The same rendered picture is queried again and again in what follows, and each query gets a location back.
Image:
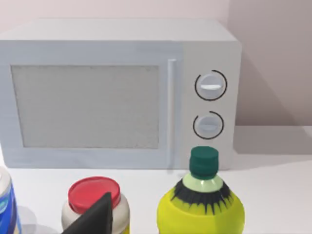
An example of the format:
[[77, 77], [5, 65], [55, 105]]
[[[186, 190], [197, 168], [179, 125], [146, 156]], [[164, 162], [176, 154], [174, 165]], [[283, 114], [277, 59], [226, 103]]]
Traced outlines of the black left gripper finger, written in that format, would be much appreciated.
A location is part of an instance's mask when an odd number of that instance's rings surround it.
[[112, 234], [112, 228], [112, 196], [107, 192], [61, 234]]

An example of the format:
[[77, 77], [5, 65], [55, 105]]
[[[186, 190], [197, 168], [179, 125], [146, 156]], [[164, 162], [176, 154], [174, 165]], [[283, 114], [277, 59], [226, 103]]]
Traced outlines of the white jar with red lid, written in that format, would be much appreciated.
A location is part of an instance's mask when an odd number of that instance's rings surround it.
[[65, 230], [105, 193], [112, 195], [112, 234], [130, 234], [130, 208], [119, 184], [103, 176], [92, 176], [75, 182], [68, 191], [68, 200], [62, 207], [61, 223]]

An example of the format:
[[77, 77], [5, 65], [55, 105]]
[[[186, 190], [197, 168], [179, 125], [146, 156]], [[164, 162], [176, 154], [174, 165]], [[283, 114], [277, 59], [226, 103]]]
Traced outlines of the blue and white can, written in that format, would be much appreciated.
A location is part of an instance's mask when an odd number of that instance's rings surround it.
[[0, 166], [0, 234], [22, 234], [12, 179], [2, 166]]

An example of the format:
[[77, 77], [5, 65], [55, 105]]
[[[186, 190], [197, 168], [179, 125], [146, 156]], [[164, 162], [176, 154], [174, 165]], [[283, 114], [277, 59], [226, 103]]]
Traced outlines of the yellow bottle with green cap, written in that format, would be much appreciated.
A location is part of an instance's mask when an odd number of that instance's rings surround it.
[[159, 234], [242, 234], [244, 206], [218, 176], [218, 150], [196, 146], [189, 172], [163, 195], [157, 206]]

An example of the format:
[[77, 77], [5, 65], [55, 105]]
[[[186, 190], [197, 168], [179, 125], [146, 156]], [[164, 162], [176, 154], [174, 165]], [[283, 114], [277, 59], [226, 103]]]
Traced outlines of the microwave door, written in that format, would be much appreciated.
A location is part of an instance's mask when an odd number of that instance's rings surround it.
[[173, 41], [0, 40], [0, 143], [11, 168], [168, 169]]

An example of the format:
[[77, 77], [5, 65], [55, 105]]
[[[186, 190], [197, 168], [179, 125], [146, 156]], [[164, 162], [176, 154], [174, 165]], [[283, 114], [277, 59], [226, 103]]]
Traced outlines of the small microwave knob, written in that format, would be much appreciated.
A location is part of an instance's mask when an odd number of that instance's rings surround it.
[[205, 138], [214, 137], [220, 129], [220, 121], [215, 116], [199, 117], [196, 121], [197, 132]]

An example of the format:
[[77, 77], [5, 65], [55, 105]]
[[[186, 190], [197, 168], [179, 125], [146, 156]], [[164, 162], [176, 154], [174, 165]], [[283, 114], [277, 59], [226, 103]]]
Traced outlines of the large microwave knob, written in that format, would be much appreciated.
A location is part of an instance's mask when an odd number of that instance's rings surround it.
[[204, 99], [218, 98], [224, 89], [224, 79], [218, 73], [201, 76], [196, 82], [196, 90]]

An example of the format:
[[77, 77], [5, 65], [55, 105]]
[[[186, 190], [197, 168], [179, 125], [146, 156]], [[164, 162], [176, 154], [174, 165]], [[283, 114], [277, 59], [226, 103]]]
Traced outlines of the pale microwave oven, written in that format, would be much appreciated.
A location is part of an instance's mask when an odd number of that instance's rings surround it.
[[[210, 146], [219, 152], [219, 166], [229, 168], [234, 154], [234, 126], [242, 48], [220, 23], [211, 19], [37, 19], [0, 34], [0, 40], [173, 41], [183, 47], [180, 92], [180, 143], [175, 169], [186, 169], [192, 148]], [[218, 73], [222, 94], [204, 99], [198, 79]], [[217, 135], [202, 137], [199, 117], [219, 118]]]

